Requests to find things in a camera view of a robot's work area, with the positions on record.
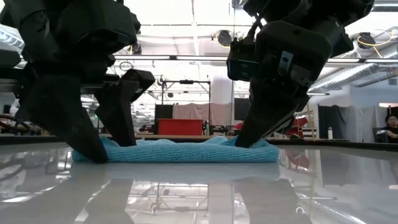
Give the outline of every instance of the ventilation duct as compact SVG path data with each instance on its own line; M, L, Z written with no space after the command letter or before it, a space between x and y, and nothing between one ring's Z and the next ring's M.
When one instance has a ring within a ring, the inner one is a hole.
M380 51L383 58L395 58L398 56L398 45L393 45ZM378 58L378 54L374 54L369 58ZM324 89L332 89L349 84L355 80L366 77L380 70L380 66L376 63L365 63L354 68L345 68L332 75L329 75L315 82L308 91L317 91Z

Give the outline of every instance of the ceiling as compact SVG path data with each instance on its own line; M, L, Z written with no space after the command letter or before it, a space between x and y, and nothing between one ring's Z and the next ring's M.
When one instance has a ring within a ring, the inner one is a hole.
M398 1L376 1L376 4L389 4L392 11L397 11ZM137 15L141 26L138 36L142 47L142 55L198 55L198 56L228 56L229 48L221 46L216 41L216 36L221 30L228 30L235 37L245 36L254 19L249 17L242 9L233 9L231 0L127 0L125 5ZM376 43L385 43L378 47L383 50L397 44L394 34L398 27L398 12L371 12L367 17L349 25L346 32L356 39L360 32L370 32ZM7 32L14 39L21 40L15 29L1 26L0 30ZM8 36L0 35L4 44ZM128 49L120 50L117 55L131 54ZM338 58L369 58L378 57L373 48L356 49L337 56ZM109 73L124 74L125 68L120 67L122 60L108 70ZM193 61L158 61L158 60L128 60L136 69L151 71L157 79L165 80L211 80L214 76L225 74L224 62L193 62ZM340 67L325 67L319 79L325 78ZM249 83L235 82L235 97L247 97ZM144 94L134 104L134 111L153 116L154 104L160 103L160 87L150 87L153 95ZM199 85L175 84L169 91L176 94L173 97L164 97L165 103L180 104L208 101L208 87Z

